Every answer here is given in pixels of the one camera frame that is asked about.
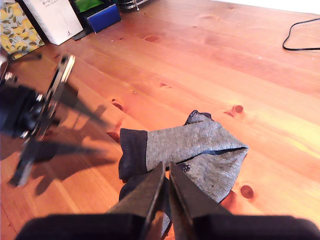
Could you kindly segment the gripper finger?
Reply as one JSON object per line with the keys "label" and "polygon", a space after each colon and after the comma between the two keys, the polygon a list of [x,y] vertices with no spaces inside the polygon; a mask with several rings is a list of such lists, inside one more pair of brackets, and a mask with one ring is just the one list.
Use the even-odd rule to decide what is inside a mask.
{"label": "gripper finger", "polygon": [[24,150],[24,160],[26,162],[48,161],[57,155],[69,154],[95,154],[102,152],[101,149],[76,145],[57,141],[37,141],[30,140]]}
{"label": "gripper finger", "polygon": [[232,214],[202,192],[182,171],[169,167],[169,203],[177,240],[227,240],[224,220]]}
{"label": "gripper finger", "polygon": [[165,215],[164,163],[158,164],[147,177],[125,198],[113,206],[108,213],[137,217],[133,229],[137,240],[160,240]]}
{"label": "gripper finger", "polygon": [[59,104],[63,104],[70,109],[89,117],[92,121],[95,121],[100,125],[107,124],[85,105],[85,103],[78,97],[78,90],[68,82],[61,82],[58,85],[55,93],[53,94],[53,99]]}

